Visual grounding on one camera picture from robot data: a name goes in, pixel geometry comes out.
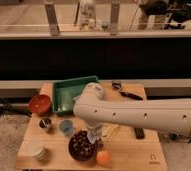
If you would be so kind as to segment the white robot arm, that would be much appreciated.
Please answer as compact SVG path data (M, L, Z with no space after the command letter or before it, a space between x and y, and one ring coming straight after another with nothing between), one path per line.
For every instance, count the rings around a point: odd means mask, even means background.
M99 83L88 83L76 100L73 113L95 130L113 123L191 137L191 99L106 100Z

